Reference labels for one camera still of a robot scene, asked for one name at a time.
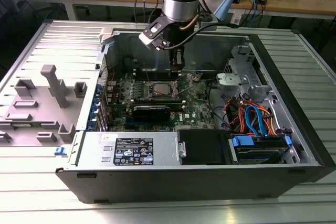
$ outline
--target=aluminum profile table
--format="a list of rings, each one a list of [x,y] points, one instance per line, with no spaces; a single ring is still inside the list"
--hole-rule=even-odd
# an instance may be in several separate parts
[[[13,85],[17,79],[34,80],[46,62],[56,64],[59,77],[69,85],[90,79],[90,70],[101,50],[100,30],[111,25],[134,26],[69,21],[43,24],[0,83],[0,116],[4,116],[15,94]],[[259,36],[336,161],[335,73],[301,35],[289,30],[241,28],[233,32]],[[42,80],[40,84],[48,85]],[[54,174],[55,168],[67,161],[55,157],[54,151],[55,147],[0,147],[2,223],[27,220],[34,223],[321,223],[336,220],[336,173],[317,183],[296,186],[278,199],[87,205],[78,201]]]

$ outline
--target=sticker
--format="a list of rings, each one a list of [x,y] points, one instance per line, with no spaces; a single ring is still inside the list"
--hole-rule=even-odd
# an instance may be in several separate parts
[[[115,165],[153,165],[153,139],[117,138],[113,162]]]
[[[114,141],[117,137],[118,135],[116,134],[102,134],[100,141],[101,142]]]

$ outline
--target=gray plastic block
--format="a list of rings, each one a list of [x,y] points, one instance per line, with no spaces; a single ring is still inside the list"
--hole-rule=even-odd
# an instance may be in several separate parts
[[[77,98],[84,98],[87,89],[88,87],[85,82],[76,82],[73,90]]]
[[[63,91],[63,94],[64,94],[65,96],[67,96],[67,94],[68,94],[68,88],[67,88],[67,86],[65,86],[64,81],[63,81],[63,80],[58,80],[58,81],[59,81],[59,85],[60,85],[60,87],[61,87],[61,90]],[[52,96],[52,97],[55,97],[55,96],[54,96],[54,93],[53,93],[53,91],[52,91],[52,89],[51,89],[51,88],[48,88],[48,89],[49,89],[49,92],[50,92],[51,96]]]
[[[56,98],[56,101],[60,108],[66,108],[68,102],[64,95],[64,89],[59,84],[57,77],[55,75],[56,67],[55,65],[44,65],[41,69],[41,74],[47,79],[50,88]]]
[[[0,124],[0,131],[4,131],[4,130],[14,130],[14,127],[12,126],[11,123],[2,123]]]
[[[16,101],[13,106],[17,109],[36,108],[38,103],[37,101]]]
[[[6,132],[0,132],[1,143],[9,143],[11,139],[11,136],[9,136]]]
[[[55,121],[54,123],[42,123],[41,126],[45,130],[58,129],[59,128],[59,123],[57,121]]]
[[[14,86],[17,94],[22,99],[31,99],[32,95],[29,92],[29,89],[35,89],[33,82],[30,79],[20,79],[17,84]]]
[[[30,114],[31,121],[10,121],[2,119],[0,121],[0,131],[8,133],[12,139],[11,146],[55,146],[62,145],[65,142],[58,134],[61,124],[67,130],[73,124],[76,127],[78,116],[82,107],[84,98],[77,98],[73,87],[68,87],[68,94],[66,96],[68,106],[66,109],[60,109],[54,97],[50,95],[49,87],[39,87],[29,90],[34,100],[38,102],[37,107],[33,108],[16,108],[13,106],[15,102],[28,102],[31,100],[23,100],[18,95],[14,99],[12,105],[8,107],[7,114]],[[36,138],[37,132],[53,132],[56,141],[53,142],[39,142]],[[7,146],[8,143],[0,142],[0,146]]]
[[[57,141],[53,132],[37,132],[36,138],[40,142],[56,142]]]
[[[6,120],[13,120],[13,121],[30,121],[33,117],[31,114],[15,114],[15,113],[8,113],[5,117]]]
[[[73,124],[70,126],[69,132],[67,131],[67,129],[65,128],[63,124],[61,124],[61,127],[58,130],[58,135],[61,137],[61,139],[65,143],[72,143],[75,133],[76,133],[76,128]]]

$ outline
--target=power supply label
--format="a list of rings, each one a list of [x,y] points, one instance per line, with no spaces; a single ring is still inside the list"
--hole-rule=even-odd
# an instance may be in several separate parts
[[[115,165],[153,165],[153,139],[117,138],[113,163]]]

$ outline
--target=motherboard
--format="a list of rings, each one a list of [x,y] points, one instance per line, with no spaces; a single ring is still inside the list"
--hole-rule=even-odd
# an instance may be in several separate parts
[[[214,129],[207,103],[207,84],[200,73],[170,77],[168,73],[137,71],[110,82],[109,131],[174,132]]]

